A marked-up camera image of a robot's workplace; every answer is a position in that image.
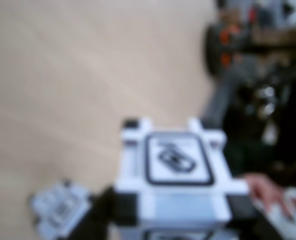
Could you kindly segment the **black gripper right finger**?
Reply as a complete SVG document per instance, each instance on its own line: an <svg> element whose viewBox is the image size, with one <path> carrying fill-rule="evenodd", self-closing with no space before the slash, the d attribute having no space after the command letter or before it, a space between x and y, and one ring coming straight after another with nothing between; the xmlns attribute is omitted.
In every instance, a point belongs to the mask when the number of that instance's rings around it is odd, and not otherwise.
<svg viewBox="0 0 296 240"><path fill-rule="evenodd" d="M227 227L236 230L241 240L283 239L250 197L228 197L227 202L231 211Z"/></svg>

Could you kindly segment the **person's hand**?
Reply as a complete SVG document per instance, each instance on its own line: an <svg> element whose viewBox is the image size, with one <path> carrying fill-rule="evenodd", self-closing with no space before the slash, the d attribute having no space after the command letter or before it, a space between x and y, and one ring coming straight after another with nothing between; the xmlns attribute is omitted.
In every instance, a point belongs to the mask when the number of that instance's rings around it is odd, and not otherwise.
<svg viewBox="0 0 296 240"><path fill-rule="evenodd" d="M284 201L284 190L267 175L253 172L244 174L242 178L248 185L251 197L262 202L266 213L278 205L285 216L290 218L293 216Z"/></svg>

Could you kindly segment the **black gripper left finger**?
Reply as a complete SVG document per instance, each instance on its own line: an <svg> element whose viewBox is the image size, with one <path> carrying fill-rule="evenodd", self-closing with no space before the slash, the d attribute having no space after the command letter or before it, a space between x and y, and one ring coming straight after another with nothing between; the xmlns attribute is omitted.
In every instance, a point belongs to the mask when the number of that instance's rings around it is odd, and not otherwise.
<svg viewBox="0 0 296 240"><path fill-rule="evenodd" d="M88 197L91 203L91 240L108 240L109 225L115 217L116 193L112 186Z"/></svg>

